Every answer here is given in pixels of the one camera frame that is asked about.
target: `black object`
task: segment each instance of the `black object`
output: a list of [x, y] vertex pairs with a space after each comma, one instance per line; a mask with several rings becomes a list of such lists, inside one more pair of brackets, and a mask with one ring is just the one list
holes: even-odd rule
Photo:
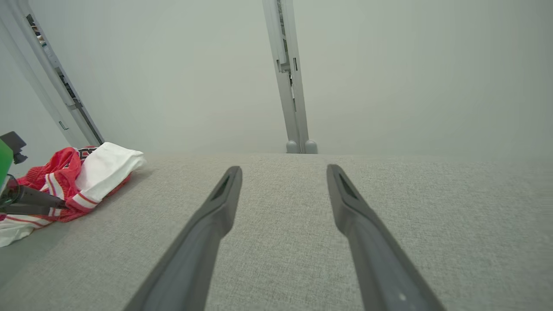
[[8, 174], [6, 187], [0, 193], [0, 212], [15, 215], [49, 215], [50, 208], [65, 209], [57, 196], [22, 186]]
[[8, 145], [8, 147], [13, 151], [13, 163], [19, 164], [27, 160], [27, 157], [22, 155], [21, 148], [27, 146], [27, 143], [25, 143], [19, 135], [17, 135], [15, 132], [11, 131], [9, 133], [6, 133], [2, 136], [0, 136], [0, 139]]
[[334, 220], [349, 241], [365, 310], [445, 310], [341, 167], [327, 168]]
[[203, 310], [220, 240], [231, 230], [242, 169], [229, 168], [131, 299], [127, 311]]

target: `green object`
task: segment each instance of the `green object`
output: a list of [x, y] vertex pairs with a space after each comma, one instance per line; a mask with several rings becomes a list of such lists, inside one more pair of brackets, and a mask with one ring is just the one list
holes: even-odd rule
[[12, 166], [13, 151], [0, 139], [0, 193], [4, 191], [6, 182], [8, 181], [9, 167]]

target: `red and white clothing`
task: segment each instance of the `red and white clothing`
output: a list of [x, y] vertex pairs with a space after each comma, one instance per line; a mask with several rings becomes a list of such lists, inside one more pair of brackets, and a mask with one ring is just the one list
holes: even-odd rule
[[68, 222], [90, 213], [103, 198], [125, 185], [131, 172], [145, 163], [142, 152], [113, 143], [56, 152], [45, 166], [32, 168], [18, 182], [65, 200], [67, 209], [51, 208], [48, 216], [7, 215], [0, 221], [0, 247], [53, 221]]

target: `dark gray gripper finger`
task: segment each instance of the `dark gray gripper finger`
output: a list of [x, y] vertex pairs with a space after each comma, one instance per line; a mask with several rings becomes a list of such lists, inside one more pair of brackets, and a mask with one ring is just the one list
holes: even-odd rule
[[229, 168], [128, 303], [134, 310], [203, 310], [220, 240], [231, 230], [242, 170]]
[[327, 168], [338, 230], [349, 241], [365, 310], [445, 310], [341, 167]]

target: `white wall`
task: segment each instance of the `white wall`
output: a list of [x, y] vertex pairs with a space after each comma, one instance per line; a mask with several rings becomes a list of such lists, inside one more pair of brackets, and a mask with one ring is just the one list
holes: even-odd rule
[[553, 156], [553, 1], [294, 1], [320, 153]]
[[104, 139], [285, 152], [261, 1], [29, 1]]
[[69, 143], [55, 125], [0, 38], [0, 134], [15, 131], [27, 143], [25, 162], [9, 173], [21, 177], [29, 168], [44, 165]]

